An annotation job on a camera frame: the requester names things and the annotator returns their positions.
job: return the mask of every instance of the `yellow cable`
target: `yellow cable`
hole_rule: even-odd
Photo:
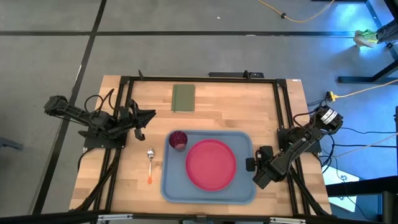
[[[352,96],[352,95],[355,95],[355,94],[358,94],[358,93],[362,93],[362,92],[364,92],[364,91],[372,90],[372,89],[374,89],[374,88],[379,88],[379,87],[382,87],[382,86],[390,85],[391,83],[394,83],[394,82],[398,82],[398,79],[393,80],[393,81],[391,81],[391,82],[387,82],[387,83],[385,83],[385,84],[383,84],[383,85],[378,85],[378,86],[374,86],[374,87],[371,87],[371,88],[366,88],[366,89],[364,89],[364,90],[359,90],[359,91],[356,91],[356,92],[353,92],[353,93],[350,93],[350,94],[347,94],[347,95],[344,95],[344,96],[334,95],[334,97],[335,97],[335,98],[344,98],[344,97],[347,97],[347,96]]]
[[[338,155],[338,156],[335,156],[335,158],[340,157],[340,156],[343,156],[343,155],[348,154],[348,153],[351,153],[351,152],[358,151],[358,150],[360,150],[360,149],[366,149],[367,147],[375,146],[375,145],[380,144],[380,143],[382,143],[382,142],[384,142],[384,141],[387,141],[388,139],[390,139],[390,138],[392,138],[392,137],[395,137],[395,136],[398,136],[398,133],[395,133],[395,134],[393,134],[392,136],[389,136],[389,137],[387,137],[387,138],[385,138],[385,139],[383,139],[383,140],[381,140],[381,141],[375,142],[375,143],[373,143],[373,144],[370,144],[370,145],[367,145],[367,146],[363,146],[363,147],[360,147],[360,148],[357,148],[357,149],[353,149],[353,150],[350,150],[350,151],[348,151],[348,152],[344,152],[344,153],[342,153],[342,154],[340,154],[340,155]]]
[[[268,8],[274,10],[274,11],[275,11],[276,13],[278,13],[279,15],[282,15],[282,13],[279,12],[276,8],[274,8],[274,7],[270,6],[270,5],[268,5],[268,4],[265,3],[265,2],[262,2],[261,0],[258,0],[258,1],[259,1],[261,4],[267,6]],[[298,22],[298,23],[308,22],[308,21],[310,21],[311,19],[313,19],[313,18],[319,16],[320,14],[322,14],[327,8],[329,8],[329,6],[331,6],[331,5],[334,3],[334,1],[335,1],[335,0],[332,0],[332,1],[329,3],[329,5],[325,6],[320,12],[316,13],[314,16],[309,17],[309,18],[306,19],[306,20],[297,21],[297,20],[294,20],[294,19],[289,18],[288,16],[285,16],[285,18],[288,19],[288,20],[290,20],[290,21],[292,21],[292,22]]]

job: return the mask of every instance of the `wooden table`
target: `wooden table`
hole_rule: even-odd
[[[119,86],[120,76],[104,76],[99,94],[104,96]],[[142,129],[145,141],[138,141],[130,131],[122,150],[112,201],[112,212],[178,213],[208,215],[278,215],[291,216],[287,182],[271,182],[264,190],[256,189],[255,199],[247,205],[188,204],[167,202],[160,193],[162,161],[166,135],[174,129],[240,130],[249,134],[253,153],[259,146],[270,145],[278,153],[276,130],[279,127],[271,84],[265,83],[212,83],[191,82],[196,86],[195,112],[171,112],[173,84],[187,82],[135,81],[132,98],[140,109],[155,109],[157,115]],[[300,80],[287,80],[292,113],[307,112]],[[287,118],[284,109],[285,126]],[[103,109],[112,113],[108,104]],[[308,116],[298,119],[305,124]],[[152,163],[152,184],[147,184],[149,160],[146,151],[155,149]],[[82,160],[70,208],[76,208],[98,182],[104,149],[94,149]],[[317,158],[311,153],[301,155],[305,183],[317,202],[331,212],[322,171]],[[104,208],[104,188],[100,208]],[[298,209],[303,213],[300,191],[295,187]]]

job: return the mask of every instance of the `gray floor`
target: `gray floor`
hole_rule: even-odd
[[[325,2],[267,0],[295,19],[319,11]],[[383,24],[392,16],[380,0],[372,5]],[[91,30],[99,0],[0,1],[0,30]],[[335,3],[305,24],[282,20],[257,1],[108,1],[100,30],[266,30],[354,31],[375,29],[363,3]],[[0,217],[29,212],[59,120],[43,113],[51,95],[68,96],[75,81],[87,37],[0,37],[2,94],[0,136],[25,145],[22,151],[0,149]],[[203,76],[208,72],[264,72],[269,78],[302,79],[307,101],[326,91],[344,95],[371,85],[336,82],[340,75],[371,76],[393,61],[383,45],[358,49],[348,38],[330,37],[97,37],[76,105],[98,92],[103,75]],[[386,86],[338,100],[332,107],[345,117],[344,126],[362,131],[395,131],[396,86]],[[46,200],[44,212],[68,210],[83,139],[71,124]],[[363,136],[347,130],[336,143],[367,144],[385,135]],[[322,140],[330,150],[330,140]],[[385,145],[394,145],[391,139]],[[337,147],[336,154],[349,150]],[[365,179],[397,174],[393,149],[364,149],[340,157],[338,167]],[[374,217],[373,198],[358,205]],[[341,217],[364,219],[345,214]]]

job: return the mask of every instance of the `table leg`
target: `table leg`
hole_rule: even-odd
[[[338,77],[337,80],[339,83],[367,83],[367,84],[385,84],[387,82],[391,82],[396,80],[396,78],[388,78],[389,75],[398,70],[398,60],[392,62],[386,68],[378,72],[372,77]]]
[[[383,191],[398,194],[398,176],[381,177],[326,186],[329,197],[347,195],[380,194]]]
[[[14,149],[22,149],[23,145],[0,137],[0,147],[12,147]]]

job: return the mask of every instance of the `green book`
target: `green book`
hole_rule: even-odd
[[[195,110],[195,86],[178,84],[173,86],[172,111],[193,112]]]

